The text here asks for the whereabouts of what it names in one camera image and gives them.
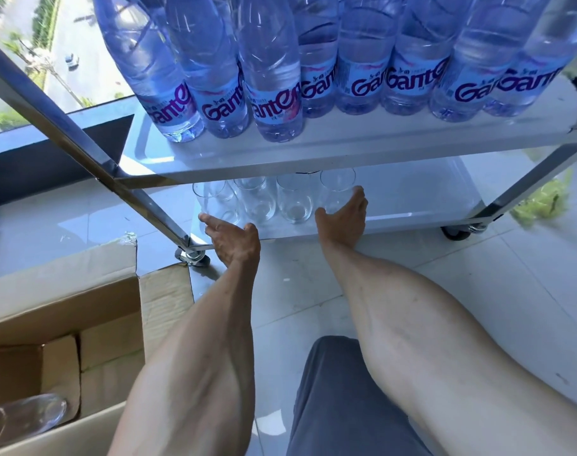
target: metal cart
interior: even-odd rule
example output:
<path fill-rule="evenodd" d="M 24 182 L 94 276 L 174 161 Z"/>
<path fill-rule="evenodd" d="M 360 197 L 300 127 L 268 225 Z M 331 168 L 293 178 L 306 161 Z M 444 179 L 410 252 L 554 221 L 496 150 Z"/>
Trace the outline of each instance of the metal cart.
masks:
<path fill-rule="evenodd" d="M 369 198 L 367 233 L 438 226 L 458 240 L 482 233 L 577 160 L 577 90 L 563 76 L 515 118 L 482 112 L 469 122 L 447 123 L 425 111 L 401 117 L 380 107 L 354 117 L 334 109 L 306 121 L 299 137 L 282 144 L 265 141 L 254 123 L 232 139 L 205 133 L 189 143 L 171 143 L 135 106 L 119 163 L 1 50 L 0 98 L 170 238 L 178 246 L 178 259 L 196 266 L 208 265 L 205 250 L 212 247 L 199 222 L 182 230 L 144 188 L 352 167 Z M 465 155 L 551 145 L 558 148 L 488 201 L 463 160 Z M 262 239 L 316 233 L 312 219 L 294 225 L 276 216 L 260 226 Z"/>

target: cardboard box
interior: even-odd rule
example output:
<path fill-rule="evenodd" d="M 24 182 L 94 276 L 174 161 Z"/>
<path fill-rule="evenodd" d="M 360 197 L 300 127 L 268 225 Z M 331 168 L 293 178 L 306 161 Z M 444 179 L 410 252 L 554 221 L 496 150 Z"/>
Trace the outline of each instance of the cardboard box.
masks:
<path fill-rule="evenodd" d="M 69 404 L 64 424 L 0 456 L 106 455 L 145 359 L 193 305 L 186 266 L 135 272 L 126 237 L 0 278 L 0 404 Z"/>

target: hand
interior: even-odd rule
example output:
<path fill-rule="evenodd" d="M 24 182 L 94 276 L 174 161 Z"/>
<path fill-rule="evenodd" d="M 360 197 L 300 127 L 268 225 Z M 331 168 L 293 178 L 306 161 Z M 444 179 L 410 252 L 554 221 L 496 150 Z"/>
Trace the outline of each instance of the hand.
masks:
<path fill-rule="evenodd" d="M 200 213 L 198 219 L 206 224 L 204 232 L 212 238 L 217 256 L 225 266 L 229 267 L 234 261 L 259 262 L 261 242 L 254 224 L 249 223 L 241 229 L 205 213 Z"/>
<path fill-rule="evenodd" d="M 360 185 L 354 187 L 352 198 L 335 214 L 327 214 L 323 208 L 316 210 L 316 225 L 320 243 L 341 243 L 354 248 L 365 231 L 366 207 L 369 201 Z"/>

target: gray shorts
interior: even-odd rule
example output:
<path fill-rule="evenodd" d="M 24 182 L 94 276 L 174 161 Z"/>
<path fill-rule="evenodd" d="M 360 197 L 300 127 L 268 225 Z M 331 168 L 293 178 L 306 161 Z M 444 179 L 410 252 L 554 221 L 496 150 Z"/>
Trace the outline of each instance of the gray shorts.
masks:
<path fill-rule="evenodd" d="M 430 456 L 407 415 L 377 387 L 356 339 L 325 336 L 310 351 L 287 456 Z"/>

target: white shelf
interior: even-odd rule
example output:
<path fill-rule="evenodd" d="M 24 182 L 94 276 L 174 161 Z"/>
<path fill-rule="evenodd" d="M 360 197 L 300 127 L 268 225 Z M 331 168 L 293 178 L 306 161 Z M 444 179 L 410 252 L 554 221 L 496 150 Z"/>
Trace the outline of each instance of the white shelf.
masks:
<path fill-rule="evenodd" d="M 355 170 L 356 184 L 365 188 L 369 200 L 365 233 L 456 223 L 471 217 L 484 206 L 459 157 L 406 161 Z M 310 177 L 315 209 L 320 206 L 316 205 L 316 186 L 320 182 L 316 174 Z M 268 182 L 274 185 L 275 179 L 268 178 Z M 200 205 L 196 203 L 190 238 L 196 248 L 210 248 L 210 238 L 203 233 L 197 217 L 199 213 Z M 243 211 L 238 225 L 243 227 L 248 221 Z M 291 224 L 277 210 L 269 221 L 256 225 L 263 240 L 316 235 L 314 214 L 303 224 Z"/>
<path fill-rule="evenodd" d="M 481 112 L 469 122 L 447 123 L 428 110 L 401 117 L 381 107 L 360 116 L 334 109 L 306 120 L 303 133 L 286 143 L 265 141 L 254 122 L 232 139 L 205 133 L 192 142 L 171 143 L 139 106 L 119 166 L 145 179 L 141 187 L 151 187 L 146 178 L 154 174 L 193 183 L 362 167 L 577 142 L 577 130 L 571 130 L 576 122 L 577 91 L 564 76 L 515 118 Z"/>

